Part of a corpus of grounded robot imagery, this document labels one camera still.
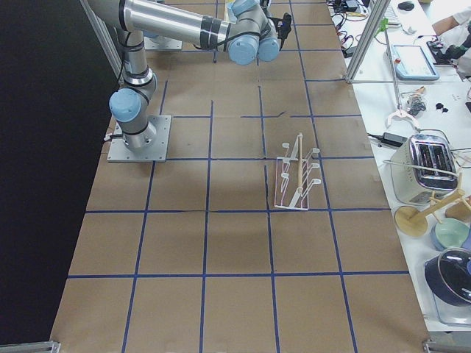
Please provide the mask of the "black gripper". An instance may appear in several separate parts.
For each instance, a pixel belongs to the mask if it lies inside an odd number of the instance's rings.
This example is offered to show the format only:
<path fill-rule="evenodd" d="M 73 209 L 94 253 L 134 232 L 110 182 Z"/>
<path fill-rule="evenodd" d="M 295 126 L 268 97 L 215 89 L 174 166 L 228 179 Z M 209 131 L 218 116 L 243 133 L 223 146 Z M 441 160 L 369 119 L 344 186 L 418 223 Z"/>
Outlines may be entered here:
<path fill-rule="evenodd" d="M 291 32 L 292 17 L 290 13 L 284 13 L 282 18 L 274 18 L 274 25 L 278 39 L 286 39 Z"/>

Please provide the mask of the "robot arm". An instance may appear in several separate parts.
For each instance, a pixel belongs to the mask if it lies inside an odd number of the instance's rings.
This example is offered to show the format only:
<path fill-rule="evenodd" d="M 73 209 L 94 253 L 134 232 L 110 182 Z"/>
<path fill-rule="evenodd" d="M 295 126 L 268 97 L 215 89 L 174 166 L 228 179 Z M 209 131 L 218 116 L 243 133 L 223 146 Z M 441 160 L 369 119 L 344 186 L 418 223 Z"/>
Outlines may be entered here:
<path fill-rule="evenodd" d="M 221 20 L 164 4 L 163 1 L 89 1 L 94 15 L 115 28 L 124 85 L 109 100 L 119 131 L 106 138 L 124 161 L 166 158 L 171 118 L 146 110 L 157 89 L 147 51 L 178 51 L 184 43 L 198 50 L 225 51 L 239 65 L 274 60 L 291 31 L 291 15 L 272 16 L 268 1 L 232 1 Z"/>

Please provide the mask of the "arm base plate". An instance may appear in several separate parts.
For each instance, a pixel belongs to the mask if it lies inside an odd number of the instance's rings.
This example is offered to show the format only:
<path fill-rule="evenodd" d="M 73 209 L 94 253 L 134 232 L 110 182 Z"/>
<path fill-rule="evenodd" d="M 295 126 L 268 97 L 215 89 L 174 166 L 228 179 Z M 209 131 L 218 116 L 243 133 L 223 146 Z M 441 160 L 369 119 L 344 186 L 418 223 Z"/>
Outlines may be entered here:
<path fill-rule="evenodd" d="M 167 158 L 171 115 L 149 115 L 148 125 L 139 135 L 126 135 L 119 124 L 110 139 L 107 161 L 110 163 L 164 163 Z"/>
<path fill-rule="evenodd" d="M 181 51 L 183 42 L 164 36 L 145 37 L 144 47 L 147 51 Z"/>

